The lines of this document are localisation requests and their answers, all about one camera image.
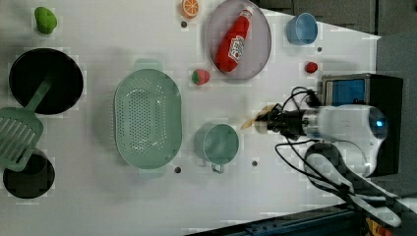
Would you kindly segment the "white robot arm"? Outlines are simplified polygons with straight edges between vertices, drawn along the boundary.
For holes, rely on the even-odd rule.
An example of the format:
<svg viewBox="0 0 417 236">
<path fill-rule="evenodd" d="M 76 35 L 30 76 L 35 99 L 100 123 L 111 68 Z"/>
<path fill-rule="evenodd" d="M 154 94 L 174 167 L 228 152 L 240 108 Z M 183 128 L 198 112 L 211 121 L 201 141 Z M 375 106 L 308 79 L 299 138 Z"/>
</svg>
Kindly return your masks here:
<svg viewBox="0 0 417 236">
<path fill-rule="evenodd" d="M 290 148 L 306 139 L 309 147 L 300 156 L 299 172 L 315 187 L 384 225 L 401 224 L 397 196 L 369 180 L 387 138 L 386 117 L 379 109 L 347 104 L 285 111 L 277 104 L 256 120 L 284 136 Z"/>
</svg>

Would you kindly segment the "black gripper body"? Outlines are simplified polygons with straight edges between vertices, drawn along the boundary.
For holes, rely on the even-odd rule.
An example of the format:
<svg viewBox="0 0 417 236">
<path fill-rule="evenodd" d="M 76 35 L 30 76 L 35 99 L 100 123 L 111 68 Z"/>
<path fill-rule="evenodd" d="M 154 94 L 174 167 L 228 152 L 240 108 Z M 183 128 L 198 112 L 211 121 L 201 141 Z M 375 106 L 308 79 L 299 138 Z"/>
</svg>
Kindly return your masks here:
<svg viewBox="0 0 417 236">
<path fill-rule="evenodd" d="M 303 131 L 304 110 L 272 110 L 262 117 L 267 129 L 287 138 L 305 136 Z"/>
</svg>

